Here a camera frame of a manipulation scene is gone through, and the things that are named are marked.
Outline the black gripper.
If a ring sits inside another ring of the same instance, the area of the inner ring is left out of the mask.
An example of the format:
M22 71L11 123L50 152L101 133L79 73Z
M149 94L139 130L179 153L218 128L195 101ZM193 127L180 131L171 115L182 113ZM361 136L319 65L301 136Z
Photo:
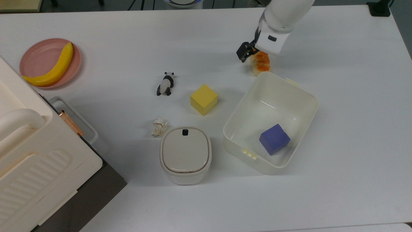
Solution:
M256 42L258 38L259 38L259 28L256 28L256 31L254 33L254 41L242 43L241 46L236 51L236 54L242 63L246 62L246 60L250 56L258 52L258 49L256 49Z

